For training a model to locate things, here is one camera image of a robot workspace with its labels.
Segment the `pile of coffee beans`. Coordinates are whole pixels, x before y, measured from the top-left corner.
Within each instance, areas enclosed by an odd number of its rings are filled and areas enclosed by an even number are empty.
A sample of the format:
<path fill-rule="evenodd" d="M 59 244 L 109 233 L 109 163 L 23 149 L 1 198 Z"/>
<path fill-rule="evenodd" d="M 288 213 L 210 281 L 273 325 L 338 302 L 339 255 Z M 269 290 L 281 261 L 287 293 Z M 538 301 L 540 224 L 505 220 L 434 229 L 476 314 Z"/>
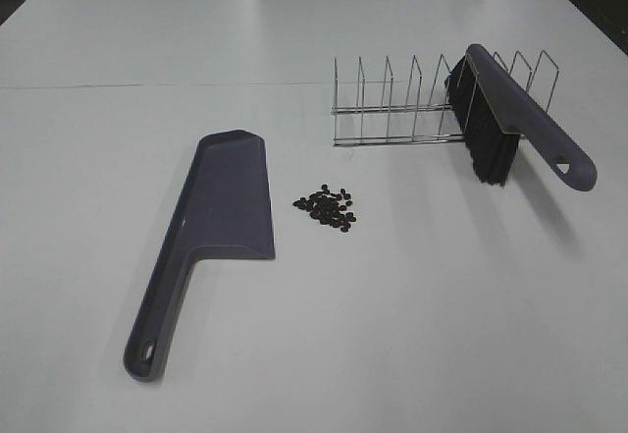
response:
<path fill-rule="evenodd" d="M 328 184 L 322 184 L 310 194 L 297 198 L 291 205 L 321 226 L 329 226 L 342 233 L 348 233 L 357 222 L 352 194 L 345 188 L 332 190 Z"/>

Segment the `purple plastic dustpan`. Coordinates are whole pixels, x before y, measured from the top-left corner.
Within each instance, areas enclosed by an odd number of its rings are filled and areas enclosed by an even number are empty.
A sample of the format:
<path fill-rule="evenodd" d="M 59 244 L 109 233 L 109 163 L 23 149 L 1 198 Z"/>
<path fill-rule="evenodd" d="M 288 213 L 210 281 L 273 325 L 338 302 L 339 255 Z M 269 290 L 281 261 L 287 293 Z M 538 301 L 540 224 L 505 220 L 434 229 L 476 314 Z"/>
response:
<path fill-rule="evenodd" d="M 139 382 L 162 377 L 197 262 L 275 256 L 264 139 L 244 130 L 203 137 L 131 328 L 128 375 Z"/>

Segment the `purple hand brush black bristles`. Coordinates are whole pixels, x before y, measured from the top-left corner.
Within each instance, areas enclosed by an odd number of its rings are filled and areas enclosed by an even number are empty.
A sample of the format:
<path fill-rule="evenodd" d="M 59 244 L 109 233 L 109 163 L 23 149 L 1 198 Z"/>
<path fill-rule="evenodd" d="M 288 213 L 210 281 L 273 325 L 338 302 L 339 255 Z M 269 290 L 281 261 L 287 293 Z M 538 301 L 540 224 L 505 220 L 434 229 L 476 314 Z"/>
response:
<path fill-rule="evenodd" d="M 525 137 L 569 187 L 594 188 L 593 160 L 483 45 L 467 47 L 445 87 L 480 182 L 504 186 Z"/>

